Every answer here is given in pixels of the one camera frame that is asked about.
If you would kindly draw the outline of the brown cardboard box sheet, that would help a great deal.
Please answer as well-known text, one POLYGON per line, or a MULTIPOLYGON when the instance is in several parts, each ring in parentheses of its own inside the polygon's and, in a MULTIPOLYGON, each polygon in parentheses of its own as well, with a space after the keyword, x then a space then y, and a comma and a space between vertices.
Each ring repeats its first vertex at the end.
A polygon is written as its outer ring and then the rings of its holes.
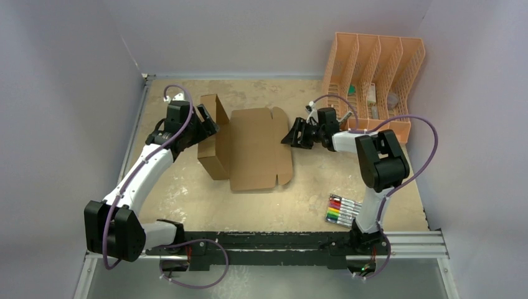
POLYGON ((282 144, 289 132, 284 110, 251 108, 228 115, 216 94, 201 104, 220 130, 197 147, 197 159, 213 180, 228 180, 232 191, 284 186, 293 179, 291 148, 282 144))

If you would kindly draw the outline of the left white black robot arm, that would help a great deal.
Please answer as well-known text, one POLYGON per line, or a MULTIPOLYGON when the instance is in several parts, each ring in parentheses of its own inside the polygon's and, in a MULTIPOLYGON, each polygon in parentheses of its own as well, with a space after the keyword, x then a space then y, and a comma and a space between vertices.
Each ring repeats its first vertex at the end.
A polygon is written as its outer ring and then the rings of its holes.
POLYGON ((161 175, 187 148, 219 131, 203 104, 173 100, 166 117, 148 135, 139 158, 101 201, 84 208, 87 249, 96 254, 134 262, 145 250, 162 247, 171 255, 186 246, 183 224, 166 219, 142 224, 139 212, 161 175))

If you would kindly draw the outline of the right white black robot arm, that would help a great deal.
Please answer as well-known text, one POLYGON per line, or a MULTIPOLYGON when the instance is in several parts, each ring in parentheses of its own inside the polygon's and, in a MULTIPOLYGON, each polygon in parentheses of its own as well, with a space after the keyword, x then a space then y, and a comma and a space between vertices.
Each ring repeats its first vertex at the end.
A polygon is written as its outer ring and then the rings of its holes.
POLYGON ((341 129, 334 108, 312 109, 309 118, 297 117, 281 140, 284 145, 310 150, 320 143, 332 152, 355 153, 366 186, 359 213, 351 222, 351 249, 363 254, 383 242, 381 222, 389 192, 408 178, 410 167, 393 130, 351 133, 341 129))

